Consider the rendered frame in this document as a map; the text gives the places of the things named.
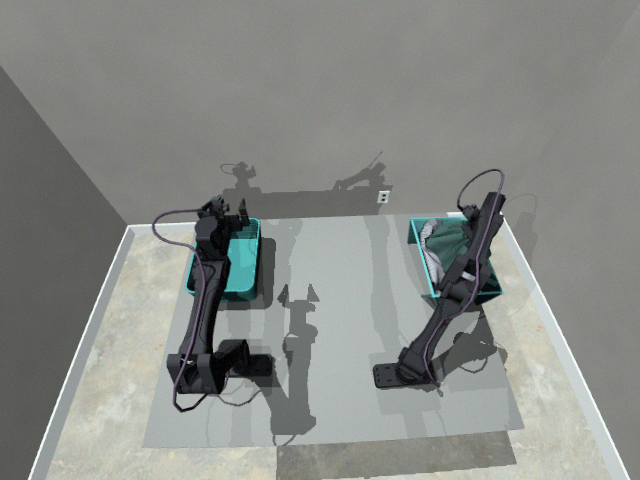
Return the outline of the grey towel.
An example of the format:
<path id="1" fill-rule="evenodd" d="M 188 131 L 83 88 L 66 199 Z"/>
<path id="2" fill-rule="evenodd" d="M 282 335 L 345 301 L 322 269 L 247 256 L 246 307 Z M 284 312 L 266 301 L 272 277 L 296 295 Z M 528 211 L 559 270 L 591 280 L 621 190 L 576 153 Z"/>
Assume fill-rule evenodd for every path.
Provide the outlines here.
<path id="1" fill-rule="evenodd" d="M 426 261 L 426 265 L 427 265 L 427 269 L 429 272 L 429 276 L 431 279 L 431 282 L 435 282 L 435 292 L 437 294 L 441 294 L 441 291 L 438 290 L 438 287 L 445 275 L 445 271 L 442 267 L 442 263 L 439 260 L 438 256 L 431 251 L 425 244 L 426 244 L 426 239 L 429 238 L 430 235 L 432 235 L 432 233 L 434 232 L 434 230 L 439 226 L 442 225 L 442 220 L 428 220 L 422 231 L 421 231 L 421 248 L 423 251 L 423 255 Z M 463 272 L 463 274 L 461 275 L 462 277 L 470 280 L 470 281 L 474 281 L 476 277 Z"/>

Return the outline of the dark green towel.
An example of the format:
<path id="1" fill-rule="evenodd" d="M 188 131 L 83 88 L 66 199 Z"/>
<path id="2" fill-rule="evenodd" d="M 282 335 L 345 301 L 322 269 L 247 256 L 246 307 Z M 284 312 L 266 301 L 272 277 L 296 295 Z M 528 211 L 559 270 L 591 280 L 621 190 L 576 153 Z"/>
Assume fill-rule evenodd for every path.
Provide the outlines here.
<path id="1" fill-rule="evenodd" d="M 439 225 L 426 239 L 425 245 L 438 256 L 445 272 L 458 253 L 464 255 L 467 252 L 471 241 L 461 228 L 466 223 L 467 221 L 462 220 Z"/>

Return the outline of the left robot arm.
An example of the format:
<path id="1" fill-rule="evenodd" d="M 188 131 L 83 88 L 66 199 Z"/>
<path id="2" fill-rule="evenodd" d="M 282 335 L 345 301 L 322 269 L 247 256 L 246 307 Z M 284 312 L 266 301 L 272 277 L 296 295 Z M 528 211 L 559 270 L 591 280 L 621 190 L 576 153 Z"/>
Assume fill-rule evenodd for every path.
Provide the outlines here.
<path id="1" fill-rule="evenodd" d="M 195 281 L 195 294 L 189 325 L 178 354 L 168 354 L 166 366 L 175 384 L 184 364 L 183 359 L 189 354 L 187 361 L 192 362 L 186 363 L 177 393 L 221 394 L 229 370 L 229 376 L 268 376 L 271 374 L 272 356 L 250 354 L 246 339 L 224 339 L 218 350 L 213 352 L 217 311 L 227 287 L 231 267 L 227 256 L 230 241 L 223 236 L 213 217 L 198 220 L 194 229 L 206 281 L 203 286 L 199 263 L 194 262 L 192 277 Z"/>

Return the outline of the teal perforated basket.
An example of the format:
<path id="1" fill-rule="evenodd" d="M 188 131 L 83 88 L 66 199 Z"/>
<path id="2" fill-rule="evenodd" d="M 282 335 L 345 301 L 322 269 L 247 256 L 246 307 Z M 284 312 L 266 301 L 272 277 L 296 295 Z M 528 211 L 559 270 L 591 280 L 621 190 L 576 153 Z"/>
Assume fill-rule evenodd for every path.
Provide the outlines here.
<path id="1" fill-rule="evenodd" d="M 260 221 L 256 218 L 249 218 L 250 226 L 243 226 L 241 232 L 232 232 L 228 256 L 231 261 L 231 270 L 228 278 L 227 288 L 220 302 L 244 302 L 253 301 L 257 296 L 260 252 L 261 252 L 261 226 Z M 259 233 L 260 226 L 260 233 Z M 258 242 L 257 240 L 258 230 Z M 257 252 L 258 246 L 258 252 Z M 255 258 L 256 249 L 256 262 Z M 185 289 L 192 296 L 195 292 L 195 281 L 192 277 L 192 269 L 194 262 L 197 261 L 196 254 L 193 252 Z M 256 271 L 255 271 L 256 267 Z M 254 280 L 253 277 L 254 268 Z M 252 286 L 251 286 L 252 284 Z M 250 288 L 249 288 L 250 287 Z M 248 290 L 245 290 L 247 289 Z"/>

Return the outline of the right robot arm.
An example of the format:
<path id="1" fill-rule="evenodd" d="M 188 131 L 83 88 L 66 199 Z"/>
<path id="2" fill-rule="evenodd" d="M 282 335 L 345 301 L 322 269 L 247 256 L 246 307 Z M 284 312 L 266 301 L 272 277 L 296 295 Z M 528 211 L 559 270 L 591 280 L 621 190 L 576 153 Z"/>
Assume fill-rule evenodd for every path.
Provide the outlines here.
<path id="1" fill-rule="evenodd" d="M 506 200 L 506 198 L 504 198 L 505 195 L 499 193 L 494 214 L 488 228 L 488 220 L 490 218 L 491 211 L 496 199 L 496 194 L 497 192 L 495 191 L 489 192 L 481 209 L 478 209 L 476 204 L 471 205 L 471 207 L 474 209 L 474 212 L 470 219 L 472 219 L 471 221 L 474 223 L 472 226 L 472 239 L 469 245 L 470 249 L 468 248 L 469 250 L 464 253 L 464 255 L 458 253 L 449 269 L 445 273 L 443 277 L 444 281 L 438 288 L 439 291 L 444 291 L 441 293 L 442 296 L 439 297 L 438 305 L 431 317 L 432 319 L 430 318 L 428 324 L 425 327 L 426 330 L 424 329 L 422 333 L 417 338 L 415 338 L 415 340 L 412 340 L 408 348 L 403 347 L 401 351 L 402 353 L 400 352 L 397 363 L 374 365 L 374 375 L 377 387 L 432 383 L 433 381 L 428 375 L 423 359 L 424 351 L 426 348 L 426 361 L 428 364 L 428 369 L 430 370 L 429 372 L 431 376 L 433 376 L 433 379 L 436 381 L 433 363 L 432 361 L 430 362 L 430 360 L 434 355 L 433 353 L 438 341 L 440 340 L 441 336 L 452 320 L 444 321 L 441 325 L 440 323 L 442 319 L 454 316 L 455 314 L 459 313 L 462 308 L 465 307 L 465 305 L 469 302 L 469 298 L 471 298 L 474 287 L 476 285 L 476 278 L 472 282 L 460 276 L 462 271 L 476 277 L 476 261 L 479 262 L 479 286 L 473 301 L 492 273 L 492 268 L 487 266 L 487 256 L 492 239 L 497 234 L 504 222 L 504 215 L 499 213 Z M 465 269 L 463 270 L 464 267 Z M 389 382 L 389 380 L 391 380 L 392 382 Z"/>

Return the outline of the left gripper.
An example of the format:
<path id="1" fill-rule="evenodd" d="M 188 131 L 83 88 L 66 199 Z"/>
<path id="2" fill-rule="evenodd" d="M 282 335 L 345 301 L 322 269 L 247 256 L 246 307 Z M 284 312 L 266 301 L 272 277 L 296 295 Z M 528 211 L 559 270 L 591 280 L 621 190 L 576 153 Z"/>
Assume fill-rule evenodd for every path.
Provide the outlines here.
<path id="1" fill-rule="evenodd" d="M 244 203 L 244 206 L 243 206 Z M 209 209 L 209 211 L 207 211 Z M 221 231 L 225 237 L 227 237 L 230 241 L 232 232 L 241 232 L 243 226 L 250 226 L 249 217 L 245 207 L 245 200 L 242 199 L 239 206 L 240 217 L 238 214 L 236 215 L 225 215 L 223 212 L 222 206 L 213 206 L 210 205 L 204 211 L 200 210 L 197 212 L 199 219 L 203 217 L 213 217 L 217 220 Z M 210 213 L 210 214 L 209 214 Z M 239 220 L 241 218 L 241 221 Z M 233 230 L 231 231 L 231 228 Z"/>

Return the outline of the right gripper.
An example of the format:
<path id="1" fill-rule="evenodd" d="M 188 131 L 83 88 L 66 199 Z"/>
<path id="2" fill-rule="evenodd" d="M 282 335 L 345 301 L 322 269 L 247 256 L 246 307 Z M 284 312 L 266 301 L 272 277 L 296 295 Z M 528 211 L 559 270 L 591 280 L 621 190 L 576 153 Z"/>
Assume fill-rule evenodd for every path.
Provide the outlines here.
<path id="1" fill-rule="evenodd" d="M 464 216 L 468 220 L 467 220 L 467 223 L 464 224 L 461 228 L 466 233 L 466 235 L 468 236 L 470 241 L 471 241 L 471 238 L 472 238 L 472 228 L 471 227 L 472 227 L 472 224 L 473 224 L 473 222 L 471 221 L 470 217 L 471 217 L 473 212 L 474 212 L 474 209 L 471 206 L 469 206 L 468 208 L 466 208 L 465 210 L 462 211 L 462 213 L 464 214 Z"/>

